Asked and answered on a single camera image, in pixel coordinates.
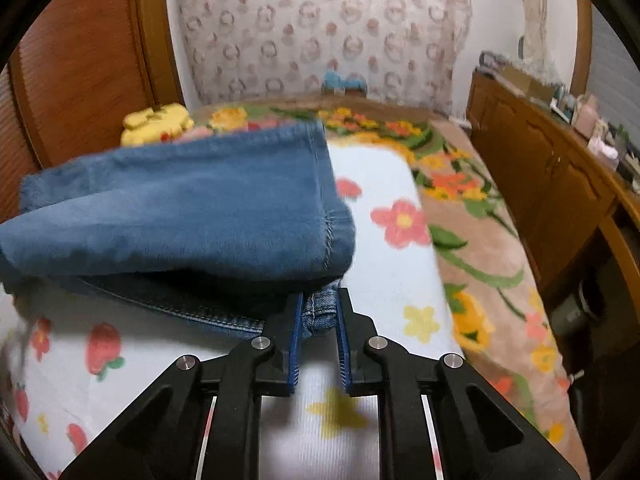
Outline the blue denim pants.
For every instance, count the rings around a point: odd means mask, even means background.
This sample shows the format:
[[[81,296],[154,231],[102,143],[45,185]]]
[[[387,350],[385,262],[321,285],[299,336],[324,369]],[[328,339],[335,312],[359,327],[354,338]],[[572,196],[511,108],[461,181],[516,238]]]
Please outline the blue denim pants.
[[[24,178],[1,281],[44,278],[250,336],[355,252],[318,122],[81,156]]]

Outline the white floral strawberry towel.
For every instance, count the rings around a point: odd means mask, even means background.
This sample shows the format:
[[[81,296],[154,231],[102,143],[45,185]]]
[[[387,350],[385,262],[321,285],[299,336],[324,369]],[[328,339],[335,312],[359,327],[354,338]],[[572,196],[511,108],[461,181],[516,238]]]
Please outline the white floral strawberry towel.
[[[452,318],[407,163],[387,148],[329,147],[338,192],[354,216],[356,249],[343,278],[355,311],[409,352],[455,352]],[[306,310],[292,396],[262,401],[264,479],[375,479],[378,404],[340,378],[326,304]],[[179,356],[216,358],[233,337],[203,324],[53,285],[1,298],[1,427],[36,471],[65,467]]]

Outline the brown floral blanket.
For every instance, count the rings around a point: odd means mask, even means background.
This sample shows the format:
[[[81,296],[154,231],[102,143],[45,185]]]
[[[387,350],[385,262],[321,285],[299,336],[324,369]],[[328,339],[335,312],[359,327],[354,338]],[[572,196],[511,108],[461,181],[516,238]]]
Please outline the brown floral blanket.
[[[433,231],[452,334],[466,358],[590,478],[562,365],[525,248],[494,180],[463,130],[425,108],[322,98],[283,102],[318,113],[344,143],[405,159]]]

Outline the silver trash bin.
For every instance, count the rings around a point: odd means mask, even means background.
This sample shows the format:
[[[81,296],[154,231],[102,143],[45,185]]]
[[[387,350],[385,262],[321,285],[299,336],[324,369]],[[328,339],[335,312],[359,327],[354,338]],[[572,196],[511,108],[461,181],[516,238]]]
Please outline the silver trash bin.
[[[581,280],[551,312],[552,332],[565,337],[587,326],[596,326],[602,318],[602,301],[602,292],[596,283]]]

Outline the long wooden sideboard cabinet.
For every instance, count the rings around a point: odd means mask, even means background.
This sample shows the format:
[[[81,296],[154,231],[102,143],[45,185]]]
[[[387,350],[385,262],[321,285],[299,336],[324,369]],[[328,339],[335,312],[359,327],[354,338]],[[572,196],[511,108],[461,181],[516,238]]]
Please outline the long wooden sideboard cabinet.
[[[466,116],[542,294],[551,298],[567,285],[600,236],[637,302],[639,199],[622,177],[572,128],[488,74],[474,73]]]

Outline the yellow Pikachu plush toy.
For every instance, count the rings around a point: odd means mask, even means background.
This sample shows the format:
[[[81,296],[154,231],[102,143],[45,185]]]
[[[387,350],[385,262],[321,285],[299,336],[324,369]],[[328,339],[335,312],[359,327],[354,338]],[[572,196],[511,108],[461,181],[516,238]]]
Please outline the yellow Pikachu plush toy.
[[[194,121],[183,105],[171,103],[128,114],[122,125],[120,145],[134,148],[177,139],[194,126]]]

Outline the pink bottle on sideboard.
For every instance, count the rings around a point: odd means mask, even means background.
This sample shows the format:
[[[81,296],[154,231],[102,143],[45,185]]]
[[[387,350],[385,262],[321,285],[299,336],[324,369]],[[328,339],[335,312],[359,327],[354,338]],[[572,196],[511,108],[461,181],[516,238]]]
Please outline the pink bottle on sideboard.
[[[585,139],[590,139],[600,118],[598,99],[591,93],[578,96],[576,101],[574,129]]]

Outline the cardboard box on sideboard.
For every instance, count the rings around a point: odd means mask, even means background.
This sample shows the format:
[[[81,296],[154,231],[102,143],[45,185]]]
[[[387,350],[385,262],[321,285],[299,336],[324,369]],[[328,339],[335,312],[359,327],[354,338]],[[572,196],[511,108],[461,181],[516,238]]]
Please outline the cardboard box on sideboard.
[[[535,99],[549,104],[554,97],[555,86],[553,84],[545,84],[517,67],[504,66],[502,76],[509,84],[521,91],[527,99]]]

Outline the grey window blind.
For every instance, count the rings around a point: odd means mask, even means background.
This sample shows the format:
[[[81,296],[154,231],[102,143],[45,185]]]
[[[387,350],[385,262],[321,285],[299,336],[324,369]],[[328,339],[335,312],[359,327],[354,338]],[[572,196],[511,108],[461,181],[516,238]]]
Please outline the grey window blind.
[[[598,9],[592,7],[591,62],[587,90],[599,102],[600,114],[639,136],[639,70]]]

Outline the blue item at bed end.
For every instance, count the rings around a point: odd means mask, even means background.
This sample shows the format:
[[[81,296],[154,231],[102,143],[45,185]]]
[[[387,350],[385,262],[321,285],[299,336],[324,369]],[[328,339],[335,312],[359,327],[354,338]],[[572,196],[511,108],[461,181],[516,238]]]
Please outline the blue item at bed end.
[[[342,77],[335,70],[328,70],[324,74],[321,91],[331,96],[363,96],[365,98],[368,86],[360,77]]]

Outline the pink circle patterned curtain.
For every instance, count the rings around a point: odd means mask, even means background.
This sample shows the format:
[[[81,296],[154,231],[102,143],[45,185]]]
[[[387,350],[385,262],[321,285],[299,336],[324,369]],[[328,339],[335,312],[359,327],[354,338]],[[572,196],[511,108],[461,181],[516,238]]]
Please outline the pink circle patterned curtain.
[[[176,0],[201,102],[317,92],[327,74],[370,99],[452,107],[470,0]]]

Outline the cream lace tied curtain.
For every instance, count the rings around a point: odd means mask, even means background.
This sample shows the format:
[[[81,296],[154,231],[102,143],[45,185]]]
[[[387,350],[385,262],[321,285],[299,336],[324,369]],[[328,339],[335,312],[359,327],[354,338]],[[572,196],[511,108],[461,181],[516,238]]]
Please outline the cream lace tied curtain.
[[[523,58],[540,67],[547,61],[547,0],[522,0],[525,18]]]

